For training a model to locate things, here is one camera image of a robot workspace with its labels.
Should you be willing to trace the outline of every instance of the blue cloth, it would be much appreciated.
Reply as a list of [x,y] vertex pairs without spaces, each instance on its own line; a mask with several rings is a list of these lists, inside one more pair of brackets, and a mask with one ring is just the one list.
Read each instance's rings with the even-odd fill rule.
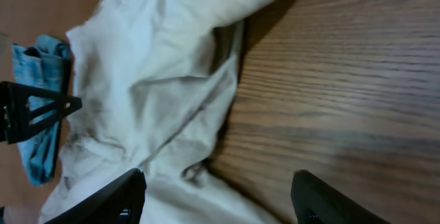
[[[66,70],[66,65],[70,64],[68,44],[48,35],[40,35],[36,44],[29,48],[13,44],[12,61],[14,77],[18,83],[58,92],[65,90],[63,79],[66,77],[63,77],[63,74],[70,73]],[[51,100],[29,97],[31,110],[50,102]],[[36,117],[34,123],[50,115],[51,113],[46,113]],[[53,176],[59,125],[57,122],[28,141],[17,143],[27,177],[34,186],[48,182]]]

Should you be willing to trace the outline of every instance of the black plastic bracket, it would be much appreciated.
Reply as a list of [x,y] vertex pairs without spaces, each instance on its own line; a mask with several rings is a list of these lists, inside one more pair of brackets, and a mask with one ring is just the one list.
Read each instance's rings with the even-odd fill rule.
[[389,224],[306,170],[295,173],[290,194],[298,224]]
[[145,202],[144,173],[134,168],[45,224],[138,224]]
[[[29,97],[53,100],[35,110],[29,108]],[[83,106],[81,99],[56,91],[30,87],[13,82],[0,82],[0,142],[22,142],[49,128]],[[33,122],[33,119],[53,111],[49,117]]]

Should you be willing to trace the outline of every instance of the clothing pile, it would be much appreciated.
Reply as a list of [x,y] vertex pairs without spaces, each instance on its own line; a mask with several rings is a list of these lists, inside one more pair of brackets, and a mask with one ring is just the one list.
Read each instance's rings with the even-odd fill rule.
[[[35,45],[29,48],[13,44],[12,64],[17,83],[67,92],[71,66],[68,44],[48,35],[40,35]],[[31,96],[28,108],[35,110],[50,102]],[[51,114],[50,111],[40,115],[33,122],[37,123]],[[56,122],[29,140],[17,143],[23,167],[32,185],[43,185],[53,177],[59,136],[60,122]]]
[[68,117],[63,174],[40,222],[141,165],[141,223],[277,223],[193,169],[213,151],[237,89],[237,21],[271,1],[102,0],[68,31],[83,108]]

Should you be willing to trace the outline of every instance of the wooden table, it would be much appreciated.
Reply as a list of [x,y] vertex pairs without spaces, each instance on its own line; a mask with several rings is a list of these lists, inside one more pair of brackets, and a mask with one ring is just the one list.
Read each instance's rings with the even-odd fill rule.
[[[64,38],[98,1],[0,0],[0,32]],[[440,0],[278,0],[250,18],[212,170],[287,223],[299,169],[393,223],[438,223],[439,56]],[[0,205],[35,223],[60,166],[33,188],[18,156],[0,144]]]

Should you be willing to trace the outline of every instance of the white cloth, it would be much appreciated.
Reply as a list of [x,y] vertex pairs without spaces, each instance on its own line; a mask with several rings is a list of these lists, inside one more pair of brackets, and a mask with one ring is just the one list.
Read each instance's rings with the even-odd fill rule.
[[207,171],[184,172],[214,149],[237,89],[241,24],[217,40],[213,28],[271,1],[102,0],[68,31],[83,108],[69,117],[61,181],[39,221],[143,164],[141,223],[276,223]]

